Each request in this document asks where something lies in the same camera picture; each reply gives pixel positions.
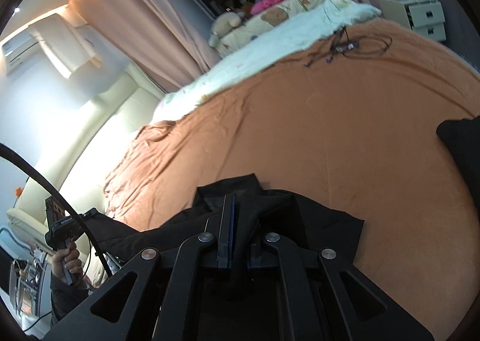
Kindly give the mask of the person's left hand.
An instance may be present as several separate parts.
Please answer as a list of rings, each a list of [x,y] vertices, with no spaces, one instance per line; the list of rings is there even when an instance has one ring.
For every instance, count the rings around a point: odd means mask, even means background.
[[[83,268],[80,261],[80,252],[74,242],[66,245],[66,248],[59,249],[51,260],[52,275],[68,286],[78,282],[83,275]]]

